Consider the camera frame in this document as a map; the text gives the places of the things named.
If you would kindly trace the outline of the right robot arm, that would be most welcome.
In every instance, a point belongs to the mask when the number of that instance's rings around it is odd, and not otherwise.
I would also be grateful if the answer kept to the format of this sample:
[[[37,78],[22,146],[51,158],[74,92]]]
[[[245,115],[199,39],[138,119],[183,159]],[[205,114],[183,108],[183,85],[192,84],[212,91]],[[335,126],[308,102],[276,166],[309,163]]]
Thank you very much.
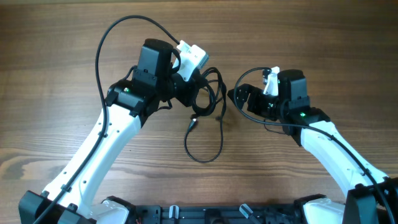
[[[333,177],[344,204],[324,195],[295,201],[302,223],[397,223],[397,179],[374,167],[310,105],[303,71],[260,67],[264,89],[238,80],[228,92],[243,116],[284,134],[312,154]]]

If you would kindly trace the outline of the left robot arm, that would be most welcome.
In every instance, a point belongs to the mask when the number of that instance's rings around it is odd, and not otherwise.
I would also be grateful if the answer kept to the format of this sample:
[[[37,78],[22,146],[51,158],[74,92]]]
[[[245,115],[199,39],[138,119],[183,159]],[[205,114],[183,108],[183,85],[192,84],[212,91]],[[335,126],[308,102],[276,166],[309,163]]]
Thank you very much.
[[[21,198],[21,222],[134,223],[132,204],[108,197],[94,205],[96,192],[125,145],[160,110],[160,102],[193,104],[206,85],[200,70],[207,61],[197,45],[147,39],[138,64],[108,89],[96,125],[71,161],[40,194],[28,191]]]

